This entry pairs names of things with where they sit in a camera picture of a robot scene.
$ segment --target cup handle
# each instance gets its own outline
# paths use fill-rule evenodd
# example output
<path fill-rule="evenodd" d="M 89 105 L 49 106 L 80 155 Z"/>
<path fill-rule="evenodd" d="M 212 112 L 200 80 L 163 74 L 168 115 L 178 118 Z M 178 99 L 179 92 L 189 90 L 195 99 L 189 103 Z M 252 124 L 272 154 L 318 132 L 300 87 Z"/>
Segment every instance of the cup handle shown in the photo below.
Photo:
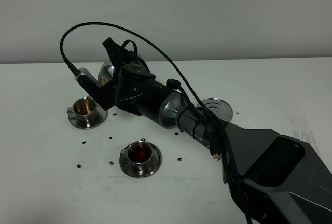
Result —
<path fill-rule="evenodd" d="M 76 115 L 76 113 L 74 112 L 72 107 L 67 108 L 67 113 L 70 114 L 70 115 Z"/>

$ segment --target metal disc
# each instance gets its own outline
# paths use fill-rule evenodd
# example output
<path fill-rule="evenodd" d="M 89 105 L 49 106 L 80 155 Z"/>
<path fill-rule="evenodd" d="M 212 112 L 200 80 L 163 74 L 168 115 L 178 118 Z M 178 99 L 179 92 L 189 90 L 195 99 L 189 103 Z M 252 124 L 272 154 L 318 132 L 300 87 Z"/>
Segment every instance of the metal disc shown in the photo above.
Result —
<path fill-rule="evenodd" d="M 76 128 L 91 129 L 91 128 L 97 127 L 97 126 L 101 125 L 102 123 L 104 123 L 104 121 L 106 120 L 106 118 L 108 116 L 108 112 L 104 111 L 99 105 L 97 105 L 97 111 L 99 113 L 99 117 L 92 119 L 89 122 L 80 121 L 77 119 L 76 116 L 73 116 L 70 114 L 68 115 L 68 120 Z"/>
<path fill-rule="evenodd" d="M 226 102 L 218 98 L 207 98 L 202 100 L 204 105 L 212 111 L 219 119 L 230 122 L 233 118 L 233 110 Z"/>

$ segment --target black cable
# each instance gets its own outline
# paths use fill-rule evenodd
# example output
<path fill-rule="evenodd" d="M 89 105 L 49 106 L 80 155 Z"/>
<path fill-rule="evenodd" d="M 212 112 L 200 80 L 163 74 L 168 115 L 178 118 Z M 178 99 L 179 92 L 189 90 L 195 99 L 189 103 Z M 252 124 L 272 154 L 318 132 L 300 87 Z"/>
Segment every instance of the black cable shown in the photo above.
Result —
<path fill-rule="evenodd" d="M 181 92 L 183 98 L 187 102 L 188 107 L 190 108 L 190 110 L 196 115 L 196 117 L 198 119 L 200 119 L 202 117 L 201 111 L 199 111 L 199 110 L 197 110 L 197 108 L 195 108 L 195 106 L 193 105 L 193 103 L 189 99 L 186 91 L 183 89 L 183 87 L 181 87 L 181 83 L 178 80 L 168 79 L 166 81 L 166 86 L 169 87 L 169 88 L 171 88 L 171 89 L 175 89 L 175 90 L 179 89 L 179 91 Z"/>
<path fill-rule="evenodd" d="M 161 50 L 159 49 L 156 45 L 154 45 L 152 42 L 150 42 L 148 39 L 144 38 L 143 36 L 128 30 L 124 27 L 115 25 L 115 24 L 111 24 L 111 23 L 103 23 L 103 22 L 87 22 L 87 23 L 81 23 L 78 24 L 72 28 L 70 28 L 69 30 L 67 30 L 65 32 L 65 34 L 62 36 L 61 41 L 60 41 L 60 52 L 61 52 L 61 56 L 64 60 L 64 62 L 68 65 L 68 68 L 74 73 L 75 76 L 79 75 L 80 71 L 68 60 L 68 58 L 65 56 L 64 52 L 63 52 L 63 42 L 64 39 L 66 38 L 66 36 L 73 31 L 74 29 L 77 29 L 79 27 L 82 26 L 86 26 L 86 25 L 104 25 L 104 26 L 110 26 L 110 27 L 114 27 L 116 29 L 120 29 L 123 30 L 125 32 L 128 32 L 136 37 L 138 37 L 139 39 L 145 41 L 146 43 L 148 43 L 149 45 L 151 45 L 153 48 L 155 48 L 159 53 L 161 53 L 169 62 L 170 64 L 174 67 L 174 69 L 177 71 L 177 73 L 180 75 L 181 79 L 185 82 L 185 84 L 187 85 L 188 89 L 190 90 L 190 92 L 192 93 L 192 95 L 194 96 L 195 100 L 200 104 L 201 107 L 203 107 L 207 112 L 210 112 L 212 118 L 215 120 L 215 122 L 217 123 L 218 126 L 218 130 L 219 130 L 219 137 L 221 139 L 221 146 L 226 148 L 226 149 L 221 149 L 221 153 L 222 153 L 222 159 L 223 159 L 223 166 L 224 166 L 224 171 L 225 171 L 225 175 L 226 178 L 228 180 L 228 185 L 231 188 L 231 190 L 233 190 L 234 195 L 236 195 L 239 198 L 240 204 L 242 206 L 242 211 L 245 213 L 246 219 L 247 219 L 247 223 L 252 224 L 251 218 L 250 218 L 250 214 L 249 214 L 249 210 L 248 210 L 248 205 L 247 205 L 247 200 L 243 194 L 243 187 L 242 187 L 242 181 L 240 179 L 240 176 L 238 174 L 237 171 L 237 167 L 236 167 L 236 162 L 235 162 L 235 158 L 234 158 L 234 154 L 232 152 L 231 149 L 231 145 L 230 145 L 230 141 L 228 139 L 227 133 L 225 128 L 222 126 L 222 124 L 220 123 L 220 120 L 218 119 L 218 117 L 211 112 L 210 110 L 208 110 L 206 108 L 206 106 L 203 104 L 203 102 L 198 98 L 197 94 L 195 93 L 195 91 L 193 90 L 193 88 L 191 87 L 191 85 L 189 84 L 189 82 L 187 81 L 186 77 L 181 73 L 181 71 L 178 69 L 178 67 L 175 65 L 175 63 Z M 234 173 L 234 181 L 235 181 L 235 186 L 233 185 L 233 181 L 231 176 L 228 173 L 228 162 L 227 162 L 227 156 L 226 156 L 226 150 L 229 153 L 229 165 L 231 166 L 231 169 L 233 170 Z"/>

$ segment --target scratch mark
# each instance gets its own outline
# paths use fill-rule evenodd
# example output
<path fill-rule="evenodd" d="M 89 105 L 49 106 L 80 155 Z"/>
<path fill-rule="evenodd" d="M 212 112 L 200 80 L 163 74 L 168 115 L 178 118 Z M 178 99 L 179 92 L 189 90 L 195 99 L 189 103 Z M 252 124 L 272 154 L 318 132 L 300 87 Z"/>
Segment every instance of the scratch mark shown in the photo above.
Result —
<path fill-rule="evenodd" d="M 313 132 L 310 130 L 306 116 L 290 117 L 293 138 L 305 141 L 311 145 L 317 154 L 320 153 Z"/>
<path fill-rule="evenodd" d="M 99 156 L 100 156 L 100 152 L 101 152 L 101 149 L 102 149 L 103 137 L 104 137 L 104 133 L 102 132 L 99 135 L 99 140 L 98 141 L 96 141 L 96 140 L 93 141 L 94 158 L 96 160 L 98 160 Z"/>
<path fill-rule="evenodd" d="M 209 178 L 191 178 L 180 176 L 155 176 L 154 183 L 148 184 L 150 179 L 132 178 L 120 175 L 99 175 L 98 185 L 102 195 L 108 195 L 110 201 L 150 203 L 174 202 L 177 204 L 192 204 L 193 198 L 201 190 L 209 187 Z M 214 194 L 207 194 L 202 199 L 209 204 L 218 204 Z"/>
<path fill-rule="evenodd" d="M 307 178 L 308 180 L 312 181 L 314 184 L 316 184 L 318 187 L 320 187 L 321 189 L 325 190 L 326 192 L 332 194 L 330 191 L 328 191 L 327 189 L 325 189 L 324 187 L 322 187 L 321 185 L 319 185 L 318 183 L 314 182 L 313 180 L 311 180 L 310 178 L 308 178 L 306 175 L 304 175 L 303 173 L 297 171 L 296 169 L 294 169 L 294 171 L 296 171 L 297 173 L 299 173 L 300 175 L 304 176 L 305 178 Z"/>

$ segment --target robotic arm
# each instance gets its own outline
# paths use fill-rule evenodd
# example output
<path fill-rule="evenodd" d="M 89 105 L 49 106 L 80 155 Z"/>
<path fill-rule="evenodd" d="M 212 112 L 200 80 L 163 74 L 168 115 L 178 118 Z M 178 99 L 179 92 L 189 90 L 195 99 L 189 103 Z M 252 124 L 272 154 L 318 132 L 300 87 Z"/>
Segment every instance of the robotic arm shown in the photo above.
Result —
<path fill-rule="evenodd" d="M 332 174 L 308 143 L 270 129 L 244 129 L 216 119 L 203 105 L 195 108 L 179 81 L 169 79 L 166 85 L 155 81 L 156 76 L 138 58 L 136 44 L 134 51 L 125 49 L 129 40 L 122 46 L 111 38 L 103 43 L 114 73 L 108 83 L 100 85 L 63 54 L 64 38 L 83 25 L 89 23 L 65 33 L 61 54 L 78 83 L 104 110 L 117 106 L 164 128 L 178 127 L 208 148 L 214 158 L 220 156 L 223 181 L 248 223 L 251 218 L 262 224 L 332 223 Z"/>

